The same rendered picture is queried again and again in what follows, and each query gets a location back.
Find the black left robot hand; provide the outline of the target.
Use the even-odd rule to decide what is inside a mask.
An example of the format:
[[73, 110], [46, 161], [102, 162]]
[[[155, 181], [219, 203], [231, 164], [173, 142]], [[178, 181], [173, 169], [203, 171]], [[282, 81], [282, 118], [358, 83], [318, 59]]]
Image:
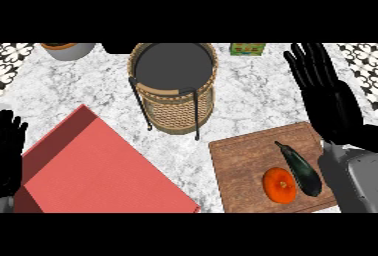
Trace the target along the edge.
[[14, 115], [12, 110], [0, 111], [0, 198], [14, 196], [23, 180], [23, 150], [28, 123]]

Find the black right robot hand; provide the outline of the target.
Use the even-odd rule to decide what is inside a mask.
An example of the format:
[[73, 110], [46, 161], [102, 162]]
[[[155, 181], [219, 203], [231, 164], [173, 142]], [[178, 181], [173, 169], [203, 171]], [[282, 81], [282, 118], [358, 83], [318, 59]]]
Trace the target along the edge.
[[353, 91], [338, 79], [324, 45], [293, 43], [284, 58], [300, 88], [310, 124], [324, 140], [378, 153], [378, 126], [364, 123]]

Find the orange round squash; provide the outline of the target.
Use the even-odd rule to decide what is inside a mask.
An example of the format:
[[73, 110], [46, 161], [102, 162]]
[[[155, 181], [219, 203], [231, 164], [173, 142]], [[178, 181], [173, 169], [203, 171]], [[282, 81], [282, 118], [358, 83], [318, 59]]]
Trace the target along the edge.
[[290, 204], [296, 199], [296, 182], [290, 172], [282, 168], [271, 168], [263, 175], [263, 189], [269, 199]]

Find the brown wooden cutting board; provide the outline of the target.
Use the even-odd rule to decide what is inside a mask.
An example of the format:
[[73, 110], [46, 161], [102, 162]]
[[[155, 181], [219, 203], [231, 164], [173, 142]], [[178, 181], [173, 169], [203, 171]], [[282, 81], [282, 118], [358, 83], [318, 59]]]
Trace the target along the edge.
[[322, 183], [318, 197], [307, 196], [297, 189], [296, 200], [290, 204], [275, 203], [269, 199], [263, 175], [274, 167], [290, 169], [275, 142], [294, 148], [321, 174], [321, 137], [307, 122], [212, 142], [209, 147], [226, 213], [315, 212], [337, 205], [327, 183]]

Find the wicker tiered basket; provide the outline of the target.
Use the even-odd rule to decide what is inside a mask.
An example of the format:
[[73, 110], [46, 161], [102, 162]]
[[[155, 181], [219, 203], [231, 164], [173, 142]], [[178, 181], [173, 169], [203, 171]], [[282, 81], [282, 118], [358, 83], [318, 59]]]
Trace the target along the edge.
[[172, 135], [195, 133], [214, 110], [217, 53], [210, 43], [139, 43], [129, 83], [148, 123]]

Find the red open box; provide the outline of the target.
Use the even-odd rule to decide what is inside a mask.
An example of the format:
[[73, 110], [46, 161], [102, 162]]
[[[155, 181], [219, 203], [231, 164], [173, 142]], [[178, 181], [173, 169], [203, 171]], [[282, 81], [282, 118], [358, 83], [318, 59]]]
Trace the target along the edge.
[[200, 205], [80, 106], [24, 154], [18, 213], [195, 213]]

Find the dark green eggplant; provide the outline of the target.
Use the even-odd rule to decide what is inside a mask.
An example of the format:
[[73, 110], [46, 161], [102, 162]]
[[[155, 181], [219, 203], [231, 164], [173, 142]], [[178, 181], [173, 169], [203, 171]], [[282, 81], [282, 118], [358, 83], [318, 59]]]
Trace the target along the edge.
[[307, 196], [318, 197], [322, 192], [322, 181], [318, 172], [291, 146], [279, 142], [275, 142], [275, 144], [281, 149], [303, 193]]

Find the green box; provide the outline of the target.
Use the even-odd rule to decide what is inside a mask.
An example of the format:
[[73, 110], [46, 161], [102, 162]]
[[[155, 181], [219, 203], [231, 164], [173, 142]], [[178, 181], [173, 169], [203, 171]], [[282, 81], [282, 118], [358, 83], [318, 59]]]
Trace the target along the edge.
[[232, 43], [231, 54], [234, 56], [260, 56], [265, 50], [265, 43]]

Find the grey pot with orange rim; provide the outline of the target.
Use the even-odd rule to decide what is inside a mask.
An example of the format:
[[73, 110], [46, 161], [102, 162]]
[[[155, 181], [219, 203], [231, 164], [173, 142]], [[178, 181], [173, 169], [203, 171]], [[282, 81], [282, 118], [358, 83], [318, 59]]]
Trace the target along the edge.
[[64, 45], [42, 44], [51, 56], [59, 61], [74, 61], [83, 58], [95, 48], [95, 43], [67, 43]]

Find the black object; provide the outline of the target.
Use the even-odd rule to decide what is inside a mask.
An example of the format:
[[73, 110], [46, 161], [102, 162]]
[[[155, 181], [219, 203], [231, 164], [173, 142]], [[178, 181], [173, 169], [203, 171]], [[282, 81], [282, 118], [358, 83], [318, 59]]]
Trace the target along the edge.
[[105, 51], [110, 54], [130, 54], [136, 46], [135, 43], [104, 43]]

